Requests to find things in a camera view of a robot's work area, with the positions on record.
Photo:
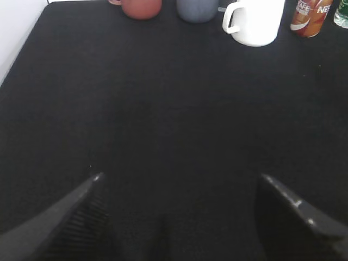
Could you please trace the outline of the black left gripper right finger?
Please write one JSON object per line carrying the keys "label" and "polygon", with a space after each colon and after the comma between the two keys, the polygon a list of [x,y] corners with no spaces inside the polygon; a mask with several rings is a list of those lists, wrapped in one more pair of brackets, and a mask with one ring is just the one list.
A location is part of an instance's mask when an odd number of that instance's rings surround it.
{"label": "black left gripper right finger", "polygon": [[258,178],[254,217],[267,260],[347,260],[347,226],[276,178]]}

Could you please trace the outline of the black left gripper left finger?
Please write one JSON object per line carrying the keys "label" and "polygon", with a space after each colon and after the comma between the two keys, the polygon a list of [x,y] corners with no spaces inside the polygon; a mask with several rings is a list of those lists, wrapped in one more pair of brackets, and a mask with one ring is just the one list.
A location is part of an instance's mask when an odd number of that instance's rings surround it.
{"label": "black left gripper left finger", "polygon": [[1,260],[104,260],[109,215],[105,175],[91,176],[61,200],[1,235]]}

